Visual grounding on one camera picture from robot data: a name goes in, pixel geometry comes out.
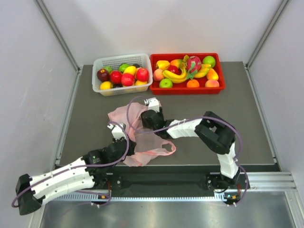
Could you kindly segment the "pink plastic bag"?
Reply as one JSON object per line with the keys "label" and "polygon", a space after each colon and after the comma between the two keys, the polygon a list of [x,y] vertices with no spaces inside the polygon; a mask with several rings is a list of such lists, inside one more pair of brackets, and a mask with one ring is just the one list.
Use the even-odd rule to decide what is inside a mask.
{"label": "pink plastic bag", "polygon": [[148,110],[148,107],[139,103],[132,103],[129,110],[127,110],[127,106],[121,106],[108,113],[110,121],[126,125],[126,133],[136,143],[134,154],[126,156],[123,161],[129,167],[147,165],[158,156],[169,156],[176,151],[176,146],[172,142],[164,140],[153,133],[139,133],[130,128],[126,118],[127,113],[132,126],[137,130],[144,131],[140,114],[146,110]]}

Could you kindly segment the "yellow banana bunch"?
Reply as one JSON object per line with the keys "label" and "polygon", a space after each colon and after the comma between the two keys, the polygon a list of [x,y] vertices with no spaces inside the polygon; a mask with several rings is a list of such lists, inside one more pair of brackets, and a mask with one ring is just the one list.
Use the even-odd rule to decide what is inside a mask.
{"label": "yellow banana bunch", "polygon": [[[187,79],[187,71],[185,69],[185,64],[182,62],[180,65],[180,75],[174,74],[168,70],[163,70],[162,74],[165,78],[170,79],[174,84],[180,84],[185,82]],[[201,65],[201,70],[194,76],[193,79],[195,78],[202,78],[204,76],[206,76],[206,74],[209,72],[209,70],[211,69],[211,65],[209,64],[203,64]]]}

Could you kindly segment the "red pomegranate fruit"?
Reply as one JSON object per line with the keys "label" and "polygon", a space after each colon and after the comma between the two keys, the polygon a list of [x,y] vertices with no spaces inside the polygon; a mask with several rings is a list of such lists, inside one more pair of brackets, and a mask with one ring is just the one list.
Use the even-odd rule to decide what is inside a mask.
{"label": "red pomegranate fruit", "polygon": [[167,70],[174,74],[180,75],[180,70],[176,66],[170,65]]}

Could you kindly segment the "pink dragon fruit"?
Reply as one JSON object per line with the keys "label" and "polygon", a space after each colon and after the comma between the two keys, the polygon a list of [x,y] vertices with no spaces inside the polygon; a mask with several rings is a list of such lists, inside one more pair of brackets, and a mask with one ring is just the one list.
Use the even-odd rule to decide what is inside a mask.
{"label": "pink dragon fruit", "polygon": [[183,58],[183,63],[185,64],[185,69],[187,71],[187,79],[193,79],[194,76],[201,70],[202,62],[197,56],[185,55]]}

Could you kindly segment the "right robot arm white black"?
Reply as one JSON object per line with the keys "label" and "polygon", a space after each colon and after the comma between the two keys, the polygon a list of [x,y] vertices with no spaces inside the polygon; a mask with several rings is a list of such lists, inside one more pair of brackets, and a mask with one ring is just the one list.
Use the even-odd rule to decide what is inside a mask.
{"label": "right robot arm white black", "polygon": [[194,120],[165,120],[162,111],[144,111],[141,114],[144,128],[152,130],[162,139],[178,139],[181,137],[200,138],[205,145],[217,154],[220,164],[221,179],[228,184],[236,184],[240,168],[236,163],[234,127],[228,126],[224,120],[211,111],[203,118]]}

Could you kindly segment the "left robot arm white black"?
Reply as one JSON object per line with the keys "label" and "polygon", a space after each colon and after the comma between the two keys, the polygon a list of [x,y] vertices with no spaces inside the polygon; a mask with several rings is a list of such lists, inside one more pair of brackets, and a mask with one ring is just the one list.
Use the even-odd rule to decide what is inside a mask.
{"label": "left robot arm white black", "polygon": [[11,206],[27,215],[50,201],[71,192],[109,187],[108,169],[134,154],[136,143],[124,137],[108,146],[92,150],[74,162],[37,176],[21,175]]}

